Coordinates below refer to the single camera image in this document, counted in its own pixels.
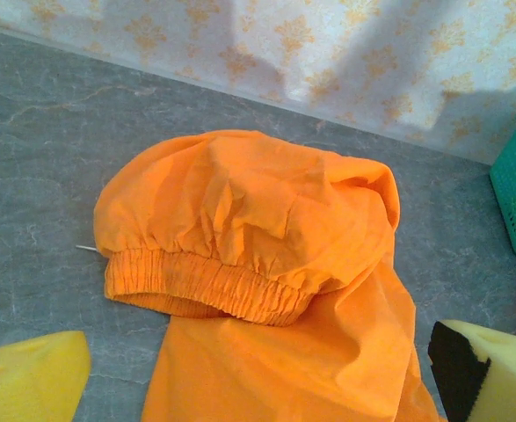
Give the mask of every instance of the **orange fabric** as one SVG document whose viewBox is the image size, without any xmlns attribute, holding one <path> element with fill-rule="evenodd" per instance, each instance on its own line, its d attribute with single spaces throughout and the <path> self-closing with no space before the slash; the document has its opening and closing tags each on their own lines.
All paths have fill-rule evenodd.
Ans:
<svg viewBox="0 0 516 422">
<path fill-rule="evenodd" d="M 258 132 L 141 153 L 101 193 L 110 299 L 172 314 L 153 421 L 439 420 L 392 269 L 388 167 Z"/>
</svg>

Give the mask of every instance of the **black sponge side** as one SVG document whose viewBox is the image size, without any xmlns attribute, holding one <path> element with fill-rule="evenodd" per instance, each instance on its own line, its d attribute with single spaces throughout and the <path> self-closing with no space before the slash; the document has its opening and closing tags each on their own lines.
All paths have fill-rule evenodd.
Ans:
<svg viewBox="0 0 516 422">
<path fill-rule="evenodd" d="M 432 372 L 449 422 L 466 422 L 491 360 L 478 360 L 467 338 L 446 325 L 433 326 L 428 347 Z"/>
</svg>

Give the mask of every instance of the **marble floor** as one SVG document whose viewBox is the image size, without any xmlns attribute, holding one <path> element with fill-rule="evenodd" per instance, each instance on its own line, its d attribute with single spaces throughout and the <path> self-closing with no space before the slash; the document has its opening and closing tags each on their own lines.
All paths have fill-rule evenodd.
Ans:
<svg viewBox="0 0 516 422">
<path fill-rule="evenodd" d="M 516 257 L 489 168 L 268 105 L 0 34 L 0 345 L 85 331 L 93 366 L 76 421 L 138 420 L 168 317 L 109 302 L 92 209 L 133 156 L 166 138 L 257 129 L 389 165 L 402 201 L 396 270 L 416 345 L 456 318 L 516 334 Z"/>
</svg>

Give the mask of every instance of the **sponge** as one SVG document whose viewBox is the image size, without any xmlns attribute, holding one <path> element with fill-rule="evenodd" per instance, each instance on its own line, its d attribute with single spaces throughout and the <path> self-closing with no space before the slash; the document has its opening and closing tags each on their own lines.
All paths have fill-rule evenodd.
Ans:
<svg viewBox="0 0 516 422">
<path fill-rule="evenodd" d="M 516 336 L 441 321 L 428 353 L 449 422 L 516 422 Z"/>
<path fill-rule="evenodd" d="M 71 421 L 90 367 L 81 331 L 0 347 L 0 421 Z"/>
</svg>

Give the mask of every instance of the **floral wallpaper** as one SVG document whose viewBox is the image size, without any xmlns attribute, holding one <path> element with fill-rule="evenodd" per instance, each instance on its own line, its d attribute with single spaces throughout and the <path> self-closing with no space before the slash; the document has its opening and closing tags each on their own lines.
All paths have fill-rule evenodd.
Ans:
<svg viewBox="0 0 516 422">
<path fill-rule="evenodd" d="M 516 0 L 0 0 L 0 27 L 491 163 Z"/>
</svg>

